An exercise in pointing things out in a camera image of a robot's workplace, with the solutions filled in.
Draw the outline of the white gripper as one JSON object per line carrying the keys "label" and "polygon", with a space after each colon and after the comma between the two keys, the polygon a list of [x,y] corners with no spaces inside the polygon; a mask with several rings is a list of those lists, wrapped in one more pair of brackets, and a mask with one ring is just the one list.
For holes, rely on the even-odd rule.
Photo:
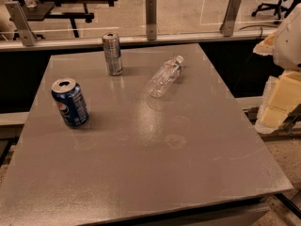
{"label": "white gripper", "polygon": [[268,78],[255,122],[258,133],[271,134],[301,104],[301,72],[296,72],[301,70],[301,5],[292,10],[276,33],[259,42],[253,52],[273,55],[274,63],[285,70],[279,77]]}

